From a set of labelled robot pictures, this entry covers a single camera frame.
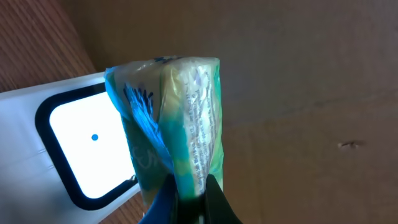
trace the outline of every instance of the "snack package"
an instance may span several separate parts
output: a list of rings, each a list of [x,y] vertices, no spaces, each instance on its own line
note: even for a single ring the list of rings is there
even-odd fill
[[[121,114],[146,204],[167,174],[178,195],[203,194],[207,175],[223,188],[220,61],[161,57],[106,70],[106,91]]]

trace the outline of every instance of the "green and white plastic bag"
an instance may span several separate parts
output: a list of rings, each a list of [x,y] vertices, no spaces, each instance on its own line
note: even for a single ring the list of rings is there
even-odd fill
[[[146,204],[167,174],[181,200],[204,193],[208,174],[223,188],[220,61],[161,57],[107,69],[106,91],[121,114]]]

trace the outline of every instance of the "cardboard surface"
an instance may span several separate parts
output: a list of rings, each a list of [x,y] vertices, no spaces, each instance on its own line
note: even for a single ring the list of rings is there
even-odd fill
[[[244,223],[398,222],[397,1],[63,5],[98,70],[221,59],[224,189]]]

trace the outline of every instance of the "black rounded border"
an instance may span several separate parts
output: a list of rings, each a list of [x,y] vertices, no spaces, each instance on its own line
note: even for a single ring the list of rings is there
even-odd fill
[[[100,198],[89,198],[82,191],[69,166],[61,146],[50,125],[51,112],[58,106],[75,100],[80,100],[98,93],[105,92],[105,84],[100,83],[76,90],[67,91],[53,95],[39,106],[35,115],[36,130],[49,153],[54,166],[61,177],[68,195],[72,202],[84,210],[97,210],[109,205],[113,200],[137,184],[137,179],[126,180],[113,190]]]

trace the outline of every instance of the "blue dot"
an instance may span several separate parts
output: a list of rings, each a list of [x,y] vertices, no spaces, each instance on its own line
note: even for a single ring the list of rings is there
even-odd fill
[[[93,134],[91,139],[94,140],[94,141],[97,141],[98,140],[98,135],[97,134]]]

